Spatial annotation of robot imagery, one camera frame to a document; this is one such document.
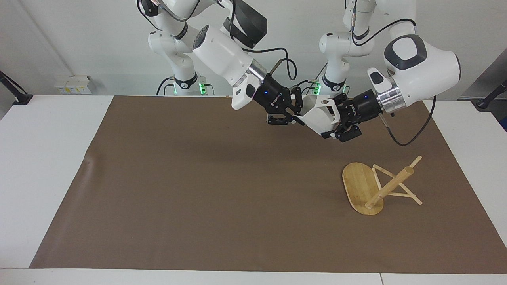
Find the blue object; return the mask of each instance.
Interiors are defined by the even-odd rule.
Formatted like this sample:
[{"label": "blue object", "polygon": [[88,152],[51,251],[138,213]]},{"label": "blue object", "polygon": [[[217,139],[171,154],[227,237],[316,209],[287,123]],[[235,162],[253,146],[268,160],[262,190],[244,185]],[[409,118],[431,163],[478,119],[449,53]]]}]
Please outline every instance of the blue object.
[{"label": "blue object", "polygon": [[502,125],[502,127],[505,131],[507,131],[507,117],[500,120],[500,125]]}]

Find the brown mat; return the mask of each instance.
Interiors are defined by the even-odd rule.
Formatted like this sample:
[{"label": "brown mat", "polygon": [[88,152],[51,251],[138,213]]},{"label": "brown mat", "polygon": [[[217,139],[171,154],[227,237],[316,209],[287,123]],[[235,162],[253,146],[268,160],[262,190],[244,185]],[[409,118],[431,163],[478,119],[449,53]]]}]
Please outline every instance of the brown mat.
[{"label": "brown mat", "polygon": [[[428,112],[391,119],[406,140]],[[341,144],[226,98],[115,97],[31,268],[507,273],[507,250],[434,122],[411,146],[380,119]],[[363,216],[346,164],[398,172],[424,202]]]}]

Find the white table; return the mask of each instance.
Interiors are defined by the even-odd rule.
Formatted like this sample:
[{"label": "white table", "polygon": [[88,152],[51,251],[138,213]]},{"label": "white table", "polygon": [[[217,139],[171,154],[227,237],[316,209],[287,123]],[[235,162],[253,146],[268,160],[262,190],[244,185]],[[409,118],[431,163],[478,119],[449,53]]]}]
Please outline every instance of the white table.
[{"label": "white table", "polygon": [[[26,269],[112,98],[36,96],[0,121],[0,284],[507,284],[507,275]],[[507,133],[470,102],[439,101],[433,117],[507,244]]]}]

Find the green indicator light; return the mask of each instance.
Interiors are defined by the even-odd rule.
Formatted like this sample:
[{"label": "green indicator light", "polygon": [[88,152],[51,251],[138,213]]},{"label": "green indicator light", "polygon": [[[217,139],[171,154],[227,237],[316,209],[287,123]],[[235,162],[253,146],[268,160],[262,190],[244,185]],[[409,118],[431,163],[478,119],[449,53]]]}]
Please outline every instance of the green indicator light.
[{"label": "green indicator light", "polygon": [[317,86],[315,86],[313,88],[313,95],[319,95],[321,89],[322,89],[322,86],[319,83],[317,83]]},{"label": "green indicator light", "polygon": [[202,83],[199,83],[199,87],[201,88],[201,94],[206,94],[206,86],[204,86]]}]

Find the wooden stand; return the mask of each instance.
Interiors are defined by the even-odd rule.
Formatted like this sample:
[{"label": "wooden stand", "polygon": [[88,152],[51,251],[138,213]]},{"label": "wooden stand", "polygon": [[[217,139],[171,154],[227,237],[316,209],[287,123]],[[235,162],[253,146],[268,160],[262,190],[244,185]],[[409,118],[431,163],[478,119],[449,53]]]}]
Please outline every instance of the wooden stand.
[{"label": "wooden stand", "polygon": [[[414,167],[422,159],[417,157],[410,166],[405,167],[397,175],[374,164],[373,168],[362,163],[351,163],[343,170],[343,183],[352,207],[363,215],[376,215],[384,208],[384,198],[388,195],[409,197],[422,205],[422,201],[410,191],[403,182],[414,174]],[[390,176],[392,179],[384,187],[380,185],[377,170]],[[400,186],[405,193],[393,192]]]}]

